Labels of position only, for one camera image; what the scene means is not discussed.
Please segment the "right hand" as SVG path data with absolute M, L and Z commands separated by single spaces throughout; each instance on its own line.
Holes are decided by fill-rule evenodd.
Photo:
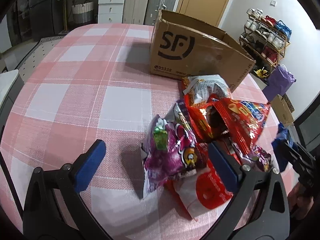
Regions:
M 295 212 L 293 212 L 293 218 L 297 220 L 303 219 L 313 206 L 313 197 L 306 197 L 300 192 L 304 189 L 303 185 L 298 182 L 287 196 L 289 210 L 292 211 L 297 206 Z

